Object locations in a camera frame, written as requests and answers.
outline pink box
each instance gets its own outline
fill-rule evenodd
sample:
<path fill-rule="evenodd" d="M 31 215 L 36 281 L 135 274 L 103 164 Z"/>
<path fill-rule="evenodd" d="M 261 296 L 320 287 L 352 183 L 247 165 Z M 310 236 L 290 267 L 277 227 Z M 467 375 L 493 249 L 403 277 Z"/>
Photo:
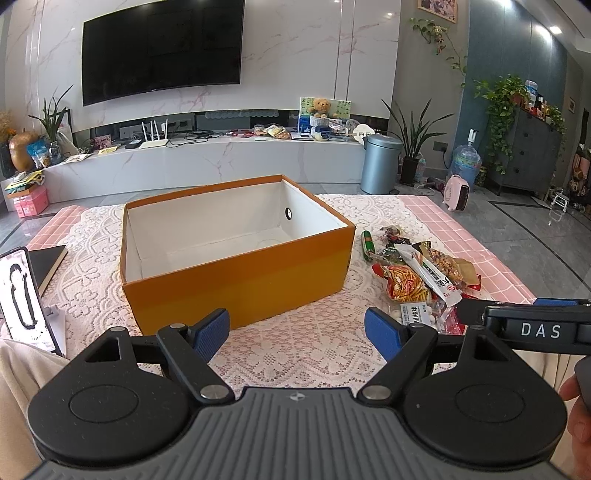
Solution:
<path fill-rule="evenodd" d="M 48 205 L 47 189 L 43 185 L 33 190 L 30 195 L 14 199 L 14 208 L 16 208 L 19 218 L 39 215 Z"/>

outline notebook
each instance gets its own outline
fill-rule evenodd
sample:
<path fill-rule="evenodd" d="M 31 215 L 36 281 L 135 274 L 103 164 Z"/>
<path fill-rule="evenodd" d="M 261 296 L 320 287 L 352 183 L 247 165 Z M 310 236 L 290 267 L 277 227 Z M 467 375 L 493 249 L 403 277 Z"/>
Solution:
<path fill-rule="evenodd" d="M 56 273 L 57 268 L 67 253 L 68 250 L 64 245 L 29 251 L 31 269 L 40 296 L 45 292 L 51 278 Z"/>

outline television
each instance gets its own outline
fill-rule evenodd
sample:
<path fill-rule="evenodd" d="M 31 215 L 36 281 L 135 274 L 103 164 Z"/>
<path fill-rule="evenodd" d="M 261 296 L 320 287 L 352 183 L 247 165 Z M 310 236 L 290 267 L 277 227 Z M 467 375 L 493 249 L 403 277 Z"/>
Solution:
<path fill-rule="evenodd" d="M 84 105 L 240 83 L 245 0 L 163 0 L 84 23 Z"/>

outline white marble wall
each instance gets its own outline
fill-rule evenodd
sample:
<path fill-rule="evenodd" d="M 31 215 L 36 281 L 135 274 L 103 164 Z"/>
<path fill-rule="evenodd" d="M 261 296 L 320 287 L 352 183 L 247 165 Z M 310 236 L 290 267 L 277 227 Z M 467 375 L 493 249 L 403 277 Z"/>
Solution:
<path fill-rule="evenodd" d="M 220 137 L 180 148 L 95 154 L 46 168 L 44 173 L 49 201 L 55 203 L 279 174 L 300 183 L 359 183 L 364 158 L 365 150 L 357 142 Z M 0 184 L 3 192 L 9 182 Z M 7 207 L 14 210 L 11 200 Z"/>
<path fill-rule="evenodd" d="M 31 128 L 43 98 L 71 107 L 75 131 L 154 115 L 226 109 L 297 109 L 300 96 L 353 102 L 386 117 L 400 0 L 246 0 L 240 85 L 190 87 L 82 105 L 83 23 L 146 0 L 17 0 L 8 31 L 7 108 Z"/>

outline trash can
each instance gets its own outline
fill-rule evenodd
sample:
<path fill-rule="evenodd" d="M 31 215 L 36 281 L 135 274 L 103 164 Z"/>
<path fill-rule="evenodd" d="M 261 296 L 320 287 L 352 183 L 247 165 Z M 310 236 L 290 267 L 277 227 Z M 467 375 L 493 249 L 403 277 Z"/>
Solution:
<path fill-rule="evenodd" d="M 396 137 L 379 134 L 365 137 L 364 142 L 361 190 L 371 195 L 388 195 L 395 190 L 402 142 Z"/>

